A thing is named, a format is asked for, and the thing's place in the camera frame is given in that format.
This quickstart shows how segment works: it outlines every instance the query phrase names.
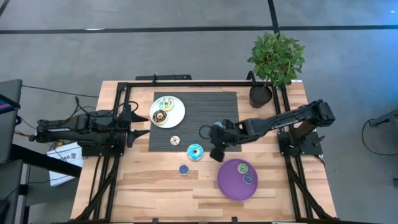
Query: black table mat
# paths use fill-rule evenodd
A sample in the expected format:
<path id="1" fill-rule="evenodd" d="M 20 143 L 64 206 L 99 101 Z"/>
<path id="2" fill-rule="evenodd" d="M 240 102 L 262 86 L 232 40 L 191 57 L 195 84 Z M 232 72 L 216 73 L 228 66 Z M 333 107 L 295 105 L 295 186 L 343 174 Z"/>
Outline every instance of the black table mat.
<path id="1" fill-rule="evenodd" d="M 150 125 L 150 152 L 185 152 L 191 144 L 199 144 L 204 151 L 210 152 L 214 147 L 210 140 L 199 136 L 202 125 L 212 125 L 222 119 L 232 122 L 239 120 L 238 102 L 235 92 L 155 92 L 154 101 L 162 96 L 174 96 L 185 106 L 184 119 L 173 128 L 160 128 L 154 123 Z M 203 128 L 202 135 L 207 136 L 208 128 Z M 180 144 L 170 143 L 172 136 L 180 138 Z M 242 151 L 241 146 L 231 146 L 226 151 Z"/>

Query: wooden table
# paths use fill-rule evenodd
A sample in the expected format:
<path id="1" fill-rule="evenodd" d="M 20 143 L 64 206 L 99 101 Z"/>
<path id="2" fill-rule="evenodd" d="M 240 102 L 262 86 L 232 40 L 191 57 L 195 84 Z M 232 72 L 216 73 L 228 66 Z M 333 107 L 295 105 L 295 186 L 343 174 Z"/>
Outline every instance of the wooden table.
<path id="1" fill-rule="evenodd" d="M 98 110 L 113 107 L 117 83 L 103 82 Z M 273 101 L 262 108 L 252 108 L 249 104 L 249 89 L 230 86 L 136 87 L 132 88 L 130 100 L 138 102 L 138 115 L 149 118 L 149 108 L 156 91 L 233 91 L 238 95 L 240 120 L 275 115 Z M 292 110 L 308 103 L 303 83 L 291 84 L 287 87 L 287 93 Z M 283 111 L 281 95 L 279 99 Z M 150 129 L 150 121 L 134 123 L 132 128 Z M 239 221 L 294 220 L 285 161 L 279 154 L 276 131 L 268 132 L 256 142 L 242 145 L 242 152 L 227 152 L 225 155 L 225 160 L 247 160 L 257 171 L 259 187 L 245 202 L 231 201 L 220 192 L 216 175 L 221 163 L 211 159 L 208 152 L 199 162 L 190 161 L 186 152 L 149 152 L 149 136 L 150 133 L 136 140 L 121 158 L 112 222 L 149 222 L 154 217 L 159 218 L 160 222 L 221 222 L 230 221 L 231 217 L 238 217 Z M 91 157 L 84 161 L 71 218 L 79 215 L 88 205 L 96 160 L 97 157 Z M 323 164 L 313 156 L 302 156 L 302 160 L 309 191 L 327 213 L 335 216 Z M 189 166 L 189 175 L 181 176 L 178 173 L 182 164 Z M 304 217 L 302 194 L 299 189 L 297 192 Z M 107 195 L 106 193 L 103 197 L 100 217 L 104 217 Z"/>

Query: paper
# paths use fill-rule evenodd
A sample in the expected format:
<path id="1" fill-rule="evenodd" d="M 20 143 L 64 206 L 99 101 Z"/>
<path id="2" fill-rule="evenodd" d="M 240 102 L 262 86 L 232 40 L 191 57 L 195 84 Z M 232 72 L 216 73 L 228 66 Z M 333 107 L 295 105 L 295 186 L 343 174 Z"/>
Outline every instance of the paper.
<path id="1" fill-rule="evenodd" d="M 47 152 L 47 156 L 66 161 L 66 162 L 76 165 L 76 166 L 80 166 L 80 167 L 83 166 L 83 158 L 81 156 L 81 147 L 77 144 L 77 142 L 71 143 L 71 144 L 66 144 L 64 146 L 60 146 L 60 147 L 56 148 L 55 150 L 51 150 L 51 151 Z M 52 187 L 63 184 L 63 183 L 65 183 L 69 180 L 72 180 L 74 178 L 75 177 L 50 171 L 50 180 L 51 180 L 50 185 Z"/>

